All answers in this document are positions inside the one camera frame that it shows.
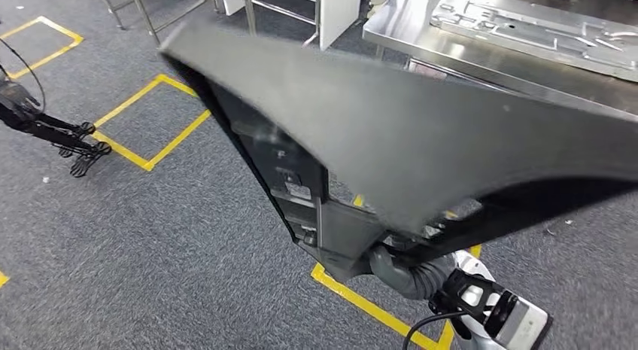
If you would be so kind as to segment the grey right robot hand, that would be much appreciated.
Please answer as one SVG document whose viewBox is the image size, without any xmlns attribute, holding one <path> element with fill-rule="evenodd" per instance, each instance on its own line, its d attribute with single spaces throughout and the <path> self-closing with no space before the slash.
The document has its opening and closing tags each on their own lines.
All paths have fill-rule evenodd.
<svg viewBox="0 0 638 350">
<path fill-rule="evenodd" d="M 384 246 L 377 246 L 371 250 L 369 266 L 373 275 L 405 298 L 418 298 L 418 286 L 411 270 L 395 264 L 392 255 Z"/>
</svg>

